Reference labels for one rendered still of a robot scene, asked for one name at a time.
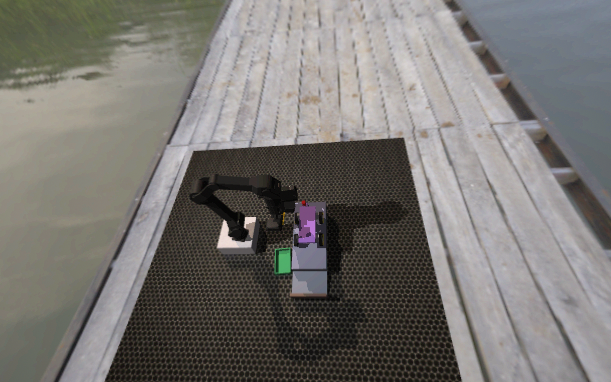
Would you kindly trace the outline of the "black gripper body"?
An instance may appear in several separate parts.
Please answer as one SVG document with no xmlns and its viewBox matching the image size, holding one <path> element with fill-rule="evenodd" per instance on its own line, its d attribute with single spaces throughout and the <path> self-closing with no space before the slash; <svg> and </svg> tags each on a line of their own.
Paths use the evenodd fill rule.
<svg viewBox="0 0 611 382">
<path fill-rule="evenodd" d="M 281 231 L 282 230 L 282 220 L 281 220 L 281 215 L 280 215 L 280 204 L 281 204 L 281 200 L 279 200 L 279 203 L 275 206 L 268 206 L 266 204 L 266 208 L 268 208 L 268 214 L 271 214 L 271 219 L 267 220 L 267 224 L 266 224 L 266 229 L 267 231 Z"/>
</svg>

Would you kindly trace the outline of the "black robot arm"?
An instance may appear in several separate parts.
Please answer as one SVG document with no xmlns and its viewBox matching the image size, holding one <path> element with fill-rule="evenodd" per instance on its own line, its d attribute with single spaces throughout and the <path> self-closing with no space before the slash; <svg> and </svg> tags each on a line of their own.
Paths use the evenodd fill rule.
<svg viewBox="0 0 611 382">
<path fill-rule="evenodd" d="M 241 211 L 233 212 L 219 200 L 214 195 L 214 192 L 218 189 L 251 191 L 258 195 L 258 198 L 264 198 L 268 206 L 275 206 L 281 200 L 280 215 L 284 212 L 293 213 L 295 211 L 295 201 L 298 200 L 296 186 L 281 187 L 281 181 L 271 175 L 257 175 L 253 178 L 247 178 L 212 174 L 193 181 L 189 199 L 196 204 L 207 205 L 222 217 L 229 228 L 228 236 L 232 237 L 232 240 L 241 242 L 245 242 L 249 232 L 244 227 L 245 215 Z"/>
</svg>

